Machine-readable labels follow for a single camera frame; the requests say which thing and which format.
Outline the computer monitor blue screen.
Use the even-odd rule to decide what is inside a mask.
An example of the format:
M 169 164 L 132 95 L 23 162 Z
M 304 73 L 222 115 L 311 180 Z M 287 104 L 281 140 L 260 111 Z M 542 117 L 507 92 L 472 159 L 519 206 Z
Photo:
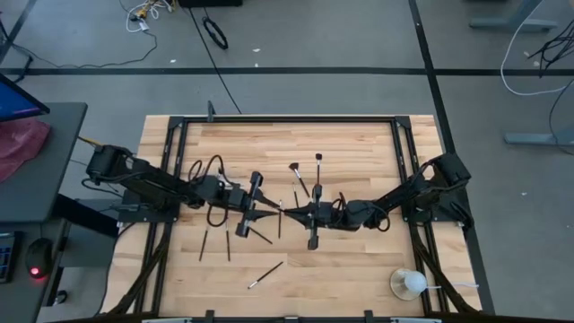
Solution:
M 0 74 L 0 122 L 50 113 L 50 108 Z

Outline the fan makeup brush brown bristles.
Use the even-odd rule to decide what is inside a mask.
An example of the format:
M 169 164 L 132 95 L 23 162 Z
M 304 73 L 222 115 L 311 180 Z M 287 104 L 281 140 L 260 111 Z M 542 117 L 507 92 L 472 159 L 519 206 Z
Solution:
M 305 194 L 307 197 L 310 197 L 310 193 L 308 191 L 308 188 L 304 182 L 304 180 L 302 179 L 302 176 L 300 175 L 299 172 L 299 164 L 297 162 L 293 162 L 289 165 L 289 169 L 292 170 L 297 178 L 297 180 L 299 181 L 301 187 L 303 188 Z

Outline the thin black brush with lettering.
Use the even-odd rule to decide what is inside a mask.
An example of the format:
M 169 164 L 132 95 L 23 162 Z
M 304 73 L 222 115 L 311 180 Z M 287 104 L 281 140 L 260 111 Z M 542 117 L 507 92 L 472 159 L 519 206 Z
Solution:
M 248 290 L 252 289 L 253 287 L 255 287 L 257 284 L 261 283 L 266 277 L 268 277 L 271 273 L 273 273 L 274 271 L 276 271 L 281 265 L 283 265 L 283 261 L 279 262 L 277 265 L 275 265 L 274 267 L 272 267 L 271 269 L 267 270 L 263 275 L 261 275 L 260 277 L 258 277 L 253 283 L 251 283 L 248 286 Z

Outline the pink cloth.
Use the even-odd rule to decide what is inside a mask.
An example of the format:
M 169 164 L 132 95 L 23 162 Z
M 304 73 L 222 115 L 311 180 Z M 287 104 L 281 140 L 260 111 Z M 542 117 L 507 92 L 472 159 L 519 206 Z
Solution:
M 0 122 L 0 183 L 39 154 L 49 132 L 50 125 L 36 118 Z

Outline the grey desk foot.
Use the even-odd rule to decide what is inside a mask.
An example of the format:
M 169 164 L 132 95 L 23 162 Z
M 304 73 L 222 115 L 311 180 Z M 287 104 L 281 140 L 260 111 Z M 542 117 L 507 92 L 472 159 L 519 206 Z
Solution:
M 574 146 L 574 132 L 552 133 L 507 133 L 503 136 L 507 144 L 531 144 Z
M 534 19 L 532 15 L 543 0 L 522 0 L 517 10 L 508 17 L 472 18 L 473 29 L 517 32 L 548 32 L 558 27 L 555 21 Z

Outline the black aluminium table frame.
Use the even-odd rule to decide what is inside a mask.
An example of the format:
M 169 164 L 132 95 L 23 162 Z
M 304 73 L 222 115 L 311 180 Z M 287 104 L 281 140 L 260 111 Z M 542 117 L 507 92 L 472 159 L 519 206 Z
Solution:
M 187 176 L 195 161 L 247 185 L 253 171 L 264 177 L 266 197 L 295 207 L 289 165 L 299 164 L 307 185 L 317 180 L 316 153 L 322 154 L 320 184 L 325 200 L 342 193 L 348 199 L 374 199 L 397 187 L 422 163 L 442 154 L 439 132 L 431 116 L 223 116 L 212 123 L 193 121 L 165 140 L 169 120 L 149 116 L 144 123 L 138 156 Z M 218 319 L 321 317 L 327 321 L 357 318 L 371 310 L 378 317 L 421 316 L 453 311 L 455 306 L 437 285 L 413 301 L 391 291 L 391 275 L 400 268 L 428 273 L 413 251 L 419 235 L 439 260 L 441 269 L 466 303 L 483 307 L 462 228 L 453 222 L 425 227 L 409 225 L 406 210 L 390 215 L 387 231 L 319 231 L 319 245 L 308 250 L 309 232 L 287 217 L 277 239 L 278 216 L 235 234 L 240 216 L 230 213 L 230 258 L 225 225 L 209 228 L 202 262 L 198 261 L 208 208 L 182 207 L 171 229 L 167 261 L 152 271 L 144 296 L 163 317 Z M 276 271 L 248 286 L 279 262 Z

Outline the white cup on lid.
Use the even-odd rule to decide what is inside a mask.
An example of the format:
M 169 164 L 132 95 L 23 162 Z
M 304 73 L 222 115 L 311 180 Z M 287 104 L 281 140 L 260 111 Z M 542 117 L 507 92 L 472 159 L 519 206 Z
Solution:
M 397 269 L 391 275 L 389 285 L 393 294 L 403 301 L 415 300 L 428 287 L 424 274 L 404 268 Z

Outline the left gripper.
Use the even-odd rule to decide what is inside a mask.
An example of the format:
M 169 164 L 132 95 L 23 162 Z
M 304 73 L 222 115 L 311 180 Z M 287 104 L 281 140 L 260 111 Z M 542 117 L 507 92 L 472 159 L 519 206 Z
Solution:
M 258 192 L 263 183 L 263 176 L 258 171 L 252 172 L 249 183 L 250 189 L 246 191 L 238 183 L 226 182 L 228 187 L 226 188 L 225 214 L 228 215 L 229 211 L 242 213 L 235 231 L 235 234 L 241 238 L 248 236 L 251 222 L 256 222 L 268 216 L 278 215 L 274 211 L 254 210 L 255 200 L 275 209 L 280 207 L 277 203 L 265 197 L 262 192 Z

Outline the black keyboard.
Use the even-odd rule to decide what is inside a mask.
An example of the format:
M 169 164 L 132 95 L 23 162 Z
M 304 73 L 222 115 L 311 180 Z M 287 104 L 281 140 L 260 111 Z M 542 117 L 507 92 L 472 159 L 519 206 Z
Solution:
M 15 242 L 14 232 L 0 232 L 0 284 L 7 284 L 11 280 Z

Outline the black computer mouse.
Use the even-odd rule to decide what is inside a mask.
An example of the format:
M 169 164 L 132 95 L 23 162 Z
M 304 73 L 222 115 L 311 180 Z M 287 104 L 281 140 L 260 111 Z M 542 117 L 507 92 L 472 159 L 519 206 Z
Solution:
M 47 238 L 34 240 L 27 248 L 25 266 L 31 278 L 41 279 L 52 269 L 52 241 Z

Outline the dark grey desk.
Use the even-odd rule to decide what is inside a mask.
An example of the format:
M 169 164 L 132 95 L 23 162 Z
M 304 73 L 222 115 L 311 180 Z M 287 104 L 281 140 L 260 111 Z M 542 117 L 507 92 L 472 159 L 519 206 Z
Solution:
M 102 243 L 117 236 L 114 220 L 59 193 L 87 105 L 48 107 L 50 112 L 39 117 L 50 125 L 39 155 L 0 183 L 0 274 L 8 240 L 15 239 L 12 280 L 0 284 L 0 323 L 36 323 L 40 308 L 50 304 L 62 269 L 101 265 L 106 255 Z M 25 266 L 26 252 L 39 238 L 51 242 L 52 273 L 34 279 Z

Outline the black box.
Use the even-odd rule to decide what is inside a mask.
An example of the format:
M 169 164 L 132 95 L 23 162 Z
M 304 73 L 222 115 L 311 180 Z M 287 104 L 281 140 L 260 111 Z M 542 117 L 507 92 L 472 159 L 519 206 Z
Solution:
M 178 0 L 178 4 L 185 8 L 194 7 L 238 7 L 244 0 Z

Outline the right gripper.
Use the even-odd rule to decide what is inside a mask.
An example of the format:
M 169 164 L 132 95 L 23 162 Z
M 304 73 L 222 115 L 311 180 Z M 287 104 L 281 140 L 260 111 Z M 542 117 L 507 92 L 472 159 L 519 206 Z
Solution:
M 321 202 L 322 186 L 316 184 L 312 190 L 312 202 L 296 208 L 285 208 L 283 212 L 289 217 L 303 225 L 309 227 L 310 237 L 308 240 L 308 250 L 318 248 L 318 228 L 343 230 L 344 209 L 346 201 L 344 195 L 339 193 L 339 197 L 334 202 Z

